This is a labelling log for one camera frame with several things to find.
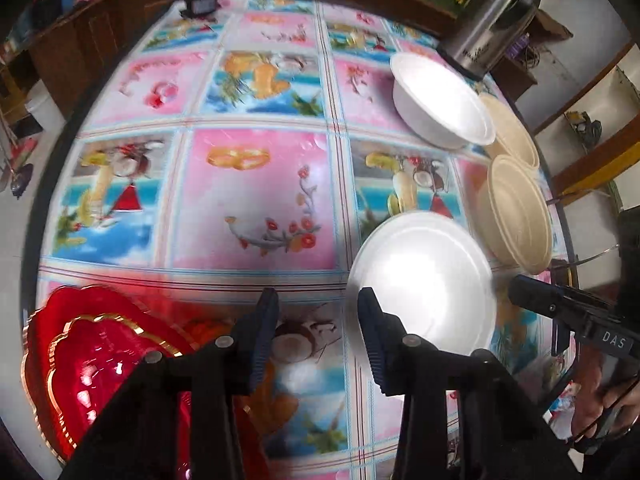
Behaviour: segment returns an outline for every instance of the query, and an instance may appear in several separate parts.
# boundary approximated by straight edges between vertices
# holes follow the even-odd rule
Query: gold rim
[[[152,316],[155,319],[161,320],[158,316],[156,316],[155,313],[153,313],[152,311],[150,311],[146,305],[139,303],[137,300],[134,300],[133,298],[130,298],[129,296],[126,296],[125,294],[122,294],[121,292],[115,290],[113,287],[107,286],[107,285],[86,285],[86,286],[77,286],[77,285],[62,285],[59,286],[58,288],[56,288],[55,290],[52,291],[52,293],[49,294],[49,298],[51,296],[53,296],[53,294],[55,294],[57,291],[59,291],[62,288],[72,288],[74,290],[87,290],[87,289],[91,289],[91,288],[102,288],[105,290],[109,290],[111,292],[116,292],[117,294],[125,297],[128,301],[130,301],[132,304],[134,304],[139,310],[140,312],[142,312],[143,314],[147,314],[148,316]],[[59,452],[56,451],[56,449],[54,449],[54,447],[50,444],[49,439],[47,437],[47,435],[44,433],[42,426],[40,425],[40,421],[38,420],[38,407],[36,406],[36,404],[33,402],[33,398],[31,397],[31,393],[29,391],[29,388],[27,386],[27,381],[26,381],[26,363],[27,363],[27,359],[29,357],[29,345],[28,345],[28,336],[29,336],[29,325],[32,321],[32,319],[34,318],[34,316],[36,316],[37,313],[39,313],[39,311],[41,311],[44,307],[37,309],[35,312],[33,312],[27,319],[27,322],[24,325],[24,328],[22,329],[22,350],[23,350],[23,356],[22,356],[22,363],[20,366],[20,380],[22,381],[22,388],[24,389],[24,392],[27,396],[27,400],[29,401],[29,404],[31,405],[31,410],[33,411],[33,419],[36,423],[36,427],[38,428],[38,430],[40,431],[40,436],[42,437],[42,439],[44,440],[44,443],[47,445],[47,447],[50,449],[50,451],[53,453],[53,455],[56,457],[56,459],[58,459],[58,461],[62,464],[65,465],[66,464],[66,460],[62,457],[62,455],[60,455]],[[197,345],[193,339],[191,338],[191,336],[189,336],[184,330],[182,330],[180,327],[174,325],[174,324],[169,324],[168,325],[172,330],[175,330],[182,338],[185,339],[185,341],[191,346],[191,348],[197,349],[199,345]]]
[[[64,415],[56,400],[56,396],[53,393],[52,383],[53,383],[53,377],[56,373],[56,355],[55,355],[56,347],[58,346],[58,343],[60,343],[61,341],[65,340],[68,337],[69,332],[72,326],[76,323],[76,321],[82,320],[82,321],[91,321],[92,323],[100,323],[105,319],[110,319],[118,323],[122,323],[124,326],[131,329],[136,335],[149,339],[154,343],[156,343],[157,345],[161,346],[164,350],[169,352],[169,354],[171,354],[173,357],[180,357],[182,355],[182,352],[180,352],[175,346],[172,346],[167,341],[158,337],[157,335],[145,332],[145,330],[140,325],[138,325],[137,323],[133,322],[132,320],[124,316],[120,316],[119,314],[104,313],[104,314],[100,314],[99,316],[84,315],[84,316],[75,317],[71,321],[68,321],[65,324],[65,328],[62,334],[55,336],[55,338],[51,340],[51,343],[49,345],[49,373],[47,374],[47,393],[49,394],[49,400],[51,401],[54,409],[58,414],[58,423],[60,425],[60,428],[62,428],[62,433],[65,436],[65,438],[68,440],[69,444],[71,444],[71,446],[73,446],[74,449],[76,448],[76,443],[74,442],[73,438],[69,435],[69,432],[66,428]]]

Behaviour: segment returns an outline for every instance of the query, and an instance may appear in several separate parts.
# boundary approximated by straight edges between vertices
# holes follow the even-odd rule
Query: red plate
[[[55,290],[31,317],[24,341],[25,389],[44,438],[64,461],[145,354],[193,352],[175,328],[104,286]],[[180,413],[188,428],[188,406]],[[178,456],[188,460],[188,441],[181,441]]]

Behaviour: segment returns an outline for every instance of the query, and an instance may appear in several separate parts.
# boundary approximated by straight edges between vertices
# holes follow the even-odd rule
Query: paper pulp bowl
[[[480,94],[480,100],[489,111],[495,126],[495,140],[484,150],[491,158],[498,155],[514,156],[531,173],[537,173],[540,157],[524,124],[511,108],[491,94],[486,92]]]
[[[391,72],[396,110],[417,135],[448,150],[494,142],[488,111],[458,74],[409,52],[393,55]]]
[[[478,193],[476,220],[501,263],[539,274],[551,262],[552,232],[545,199],[527,170],[498,155]]]

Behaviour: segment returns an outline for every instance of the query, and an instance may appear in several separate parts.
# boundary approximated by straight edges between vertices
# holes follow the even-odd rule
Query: bucket
[[[53,102],[42,79],[29,90],[24,107],[46,132],[58,134],[65,125],[65,118]]]

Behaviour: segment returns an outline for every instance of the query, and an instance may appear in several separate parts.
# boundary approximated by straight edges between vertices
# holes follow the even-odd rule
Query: stainless steel thermos
[[[438,52],[459,72],[481,80],[529,25],[539,4],[540,0],[470,0]]]

